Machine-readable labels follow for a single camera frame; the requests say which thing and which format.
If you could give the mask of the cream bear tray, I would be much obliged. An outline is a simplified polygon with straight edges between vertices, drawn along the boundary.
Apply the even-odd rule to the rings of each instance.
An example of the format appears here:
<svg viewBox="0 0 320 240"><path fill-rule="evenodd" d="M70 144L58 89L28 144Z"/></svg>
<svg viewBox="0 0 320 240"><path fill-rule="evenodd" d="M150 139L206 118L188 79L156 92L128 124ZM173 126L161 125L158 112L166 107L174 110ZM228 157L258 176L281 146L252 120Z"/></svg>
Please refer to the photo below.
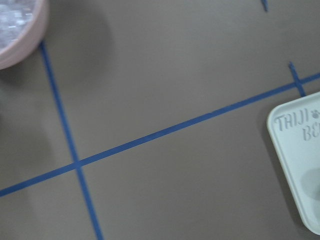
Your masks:
<svg viewBox="0 0 320 240"><path fill-rule="evenodd" d="M300 218L320 233L320 94L276 106L267 129Z"/></svg>

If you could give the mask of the pink ribbed bowl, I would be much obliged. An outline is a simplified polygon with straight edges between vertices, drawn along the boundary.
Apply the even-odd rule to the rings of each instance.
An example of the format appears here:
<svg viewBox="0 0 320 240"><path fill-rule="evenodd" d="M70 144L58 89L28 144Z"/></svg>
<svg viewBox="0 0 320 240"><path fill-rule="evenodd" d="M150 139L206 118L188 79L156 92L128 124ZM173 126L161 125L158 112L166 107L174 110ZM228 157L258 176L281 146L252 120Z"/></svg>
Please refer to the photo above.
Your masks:
<svg viewBox="0 0 320 240"><path fill-rule="evenodd" d="M28 57L45 36L49 23L48 0L0 2L0 69Z"/></svg>

